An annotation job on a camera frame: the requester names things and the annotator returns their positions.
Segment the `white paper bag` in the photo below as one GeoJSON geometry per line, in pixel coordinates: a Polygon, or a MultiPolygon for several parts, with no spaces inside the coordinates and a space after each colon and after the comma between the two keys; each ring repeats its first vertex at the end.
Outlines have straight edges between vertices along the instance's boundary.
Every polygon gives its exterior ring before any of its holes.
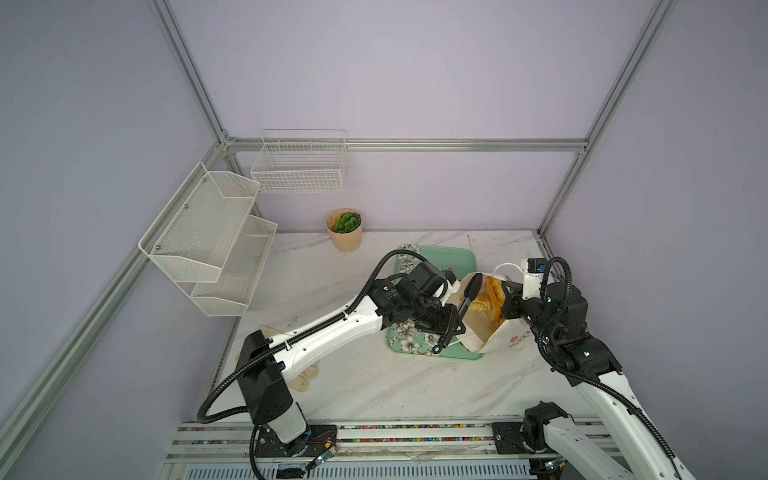
{"type": "MultiPolygon", "coordinates": [[[[495,277],[501,281],[508,280],[498,270],[512,263],[498,265],[492,273],[482,273],[482,284],[478,294],[487,293],[487,277],[495,277]]],[[[466,332],[456,336],[461,344],[470,352],[489,354],[516,348],[532,336],[529,326],[522,320],[504,318],[504,322],[493,325],[489,320],[490,312],[472,311],[469,307],[464,314],[462,322],[466,326],[466,332]]]]}

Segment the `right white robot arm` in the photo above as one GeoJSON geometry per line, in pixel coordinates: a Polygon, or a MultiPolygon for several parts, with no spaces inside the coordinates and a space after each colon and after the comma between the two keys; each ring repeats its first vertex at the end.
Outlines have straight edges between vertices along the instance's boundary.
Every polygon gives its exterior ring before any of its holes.
{"type": "Polygon", "coordinates": [[[620,362],[587,327],[588,302],[561,257],[527,258],[519,265],[520,291],[506,295],[502,313],[525,322],[551,371],[562,375],[592,408],[625,462],[619,464],[578,433],[553,402],[526,410],[521,436],[533,452],[552,450],[586,479],[690,479],[634,394],[620,362]]]}

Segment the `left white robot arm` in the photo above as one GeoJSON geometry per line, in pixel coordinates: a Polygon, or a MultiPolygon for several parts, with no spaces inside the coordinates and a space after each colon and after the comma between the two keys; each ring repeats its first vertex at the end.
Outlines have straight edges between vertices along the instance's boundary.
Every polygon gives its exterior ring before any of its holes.
{"type": "Polygon", "coordinates": [[[360,292],[342,307],[291,333],[266,337],[256,331],[249,335],[234,371],[212,388],[196,420],[210,424],[248,415],[253,424],[248,457],[253,475],[260,478],[255,457],[260,434],[274,434],[288,456],[304,452],[318,437],[290,393],[290,381],[342,346],[408,321],[417,330],[436,336],[431,351],[440,353],[453,338],[465,333],[463,318],[482,285],[480,274],[461,285],[452,271],[438,269],[423,255],[392,250],[376,264],[360,292]],[[417,265],[406,274],[380,277],[385,264],[400,254],[417,259],[417,265]]]}

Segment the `fake toast slice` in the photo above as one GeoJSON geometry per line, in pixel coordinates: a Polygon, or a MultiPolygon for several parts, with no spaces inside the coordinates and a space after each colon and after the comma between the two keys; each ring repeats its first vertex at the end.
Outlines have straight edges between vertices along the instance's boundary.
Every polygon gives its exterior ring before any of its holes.
{"type": "Polygon", "coordinates": [[[487,293],[491,301],[491,312],[489,320],[493,325],[499,326],[504,322],[502,307],[506,300],[506,293],[503,289],[502,281],[495,277],[487,277],[487,293]]]}

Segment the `yellow fake bread roll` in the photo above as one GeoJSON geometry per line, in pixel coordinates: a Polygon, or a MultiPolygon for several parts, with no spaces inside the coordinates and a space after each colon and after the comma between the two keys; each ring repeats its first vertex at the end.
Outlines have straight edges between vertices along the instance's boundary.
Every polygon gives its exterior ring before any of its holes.
{"type": "Polygon", "coordinates": [[[472,301],[470,309],[477,312],[492,312],[493,302],[488,294],[480,293],[472,301]]]}

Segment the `green floral tray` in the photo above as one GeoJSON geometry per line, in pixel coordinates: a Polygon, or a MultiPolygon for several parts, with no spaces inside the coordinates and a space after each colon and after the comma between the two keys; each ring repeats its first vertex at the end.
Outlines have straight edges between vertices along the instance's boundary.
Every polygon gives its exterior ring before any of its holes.
{"type": "MultiPolygon", "coordinates": [[[[452,270],[458,278],[473,273],[477,268],[476,257],[469,249],[424,244],[404,244],[401,248],[424,256],[441,270],[452,270]]],[[[410,273],[418,263],[419,261],[412,256],[398,255],[394,273],[410,273]]],[[[412,321],[390,326],[386,338],[393,352],[420,356],[433,356],[432,348],[439,339],[434,334],[418,331],[412,321]]],[[[453,338],[448,347],[438,356],[449,359],[478,360],[482,354],[470,352],[457,338],[453,338]]]]}

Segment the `potted green plant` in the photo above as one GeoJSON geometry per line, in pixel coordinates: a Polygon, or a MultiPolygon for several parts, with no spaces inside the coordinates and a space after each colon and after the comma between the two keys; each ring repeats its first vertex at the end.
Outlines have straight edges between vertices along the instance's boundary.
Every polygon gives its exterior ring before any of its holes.
{"type": "Polygon", "coordinates": [[[326,228],[331,242],[340,252],[353,252],[362,243],[362,215],[354,209],[333,211],[326,219],[326,228]]]}

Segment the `white two-tier mesh shelf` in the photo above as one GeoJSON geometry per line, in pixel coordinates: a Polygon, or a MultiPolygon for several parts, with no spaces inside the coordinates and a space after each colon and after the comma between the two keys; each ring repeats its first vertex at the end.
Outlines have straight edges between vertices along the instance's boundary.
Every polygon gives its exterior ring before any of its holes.
{"type": "Polygon", "coordinates": [[[249,309],[277,231],[255,214],[259,191],[251,178],[198,163],[138,242],[208,317],[249,309]]]}

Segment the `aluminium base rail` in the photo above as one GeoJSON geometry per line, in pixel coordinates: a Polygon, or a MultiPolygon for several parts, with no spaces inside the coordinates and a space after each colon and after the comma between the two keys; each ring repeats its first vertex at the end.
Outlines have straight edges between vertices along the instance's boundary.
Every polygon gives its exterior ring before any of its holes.
{"type": "MultiPolygon", "coordinates": [[[[331,442],[344,460],[364,457],[415,460],[510,456],[550,458],[550,448],[535,450],[526,445],[522,418],[491,420],[379,421],[310,423],[311,435],[300,452],[311,458],[331,442]]],[[[184,423],[175,434],[166,461],[246,461],[250,439],[261,459],[287,459],[285,449],[269,427],[253,432],[248,422],[184,423]]]]}

